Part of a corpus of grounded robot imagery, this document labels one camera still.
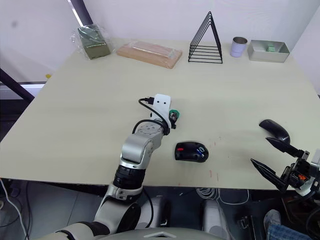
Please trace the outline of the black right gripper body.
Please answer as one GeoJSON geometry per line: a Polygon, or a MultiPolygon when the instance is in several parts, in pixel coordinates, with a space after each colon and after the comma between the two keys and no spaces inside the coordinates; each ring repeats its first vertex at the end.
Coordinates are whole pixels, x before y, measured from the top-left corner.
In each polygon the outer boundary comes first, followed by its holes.
{"type": "Polygon", "coordinates": [[[281,179],[285,181],[288,186],[294,188],[297,193],[309,193],[312,185],[311,165],[307,161],[310,153],[303,152],[302,157],[298,157],[295,163],[286,166],[281,179]]]}

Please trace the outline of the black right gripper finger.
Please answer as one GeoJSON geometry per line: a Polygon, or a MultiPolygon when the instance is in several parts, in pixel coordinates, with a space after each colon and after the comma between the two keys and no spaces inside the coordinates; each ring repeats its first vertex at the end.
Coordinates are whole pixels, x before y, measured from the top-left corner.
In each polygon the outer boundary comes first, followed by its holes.
{"type": "Polygon", "coordinates": [[[257,169],[257,171],[269,182],[271,182],[281,193],[285,193],[288,184],[282,180],[280,177],[276,175],[276,172],[269,168],[267,165],[251,158],[250,159],[253,166],[257,169]]]}
{"type": "Polygon", "coordinates": [[[295,157],[295,158],[301,158],[303,156],[303,150],[297,149],[297,148],[293,147],[292,145],[290,145],[280,139],[277,139],[274,137],[266,137],[265,139],[273,147],[275,147],[276,149],[278,149],[282,153],[287,153],[290,156],[295,157]]]}

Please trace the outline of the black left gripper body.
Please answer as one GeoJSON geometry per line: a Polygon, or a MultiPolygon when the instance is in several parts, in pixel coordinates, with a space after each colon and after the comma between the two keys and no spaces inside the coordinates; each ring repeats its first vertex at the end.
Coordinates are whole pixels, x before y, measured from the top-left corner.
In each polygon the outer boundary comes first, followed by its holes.
{"type": "Polygon", "coordinates": [[[180,117],[180,113],[176,109],[169,109],[165,112],[165,125],[166,130],[169,131],[171,128],[171,124],[176,124],[178,118],[180,117]]]}

